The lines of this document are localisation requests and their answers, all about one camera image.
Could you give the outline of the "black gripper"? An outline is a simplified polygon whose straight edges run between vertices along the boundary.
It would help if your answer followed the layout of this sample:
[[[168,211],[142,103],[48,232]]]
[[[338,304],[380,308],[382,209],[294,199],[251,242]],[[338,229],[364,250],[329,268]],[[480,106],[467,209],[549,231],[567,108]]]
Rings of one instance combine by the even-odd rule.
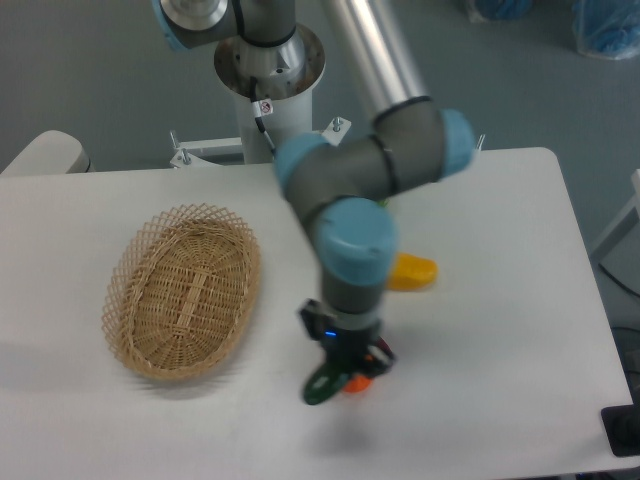
[[[325,352],[325,360],[342,365],[352,373],[364,356],[373,356],[370,369],[372,378],[386,374],[395,364],[396,355],[387,357],[377,346],[381,337],[382,321],[374,314],[358,324],[363,317],[348,319],[346,314],[333,312],[321,302],[308,299],[299,310],[299,316],[309,337],[320,344]]]

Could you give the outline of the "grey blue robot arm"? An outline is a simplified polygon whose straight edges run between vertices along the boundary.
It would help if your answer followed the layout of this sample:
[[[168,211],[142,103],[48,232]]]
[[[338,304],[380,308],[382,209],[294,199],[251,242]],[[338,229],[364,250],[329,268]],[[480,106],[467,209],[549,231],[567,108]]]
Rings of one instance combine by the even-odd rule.
[[[387,1],[327,1],[323,8],[354,74],[372,134],[334,146],[306,115],[275,124],[274,106],[308,93],[325,60],[291,1],[157,1],[156,18],[180,50],[216,45],[216,72],[248,104],[246,145],[264,150],[321,268],[321,297],[301,316],[339,377],[386,373],[394,356],[379,308],[397,234],[382,201],[468,166],[466,118],[438,109]]]

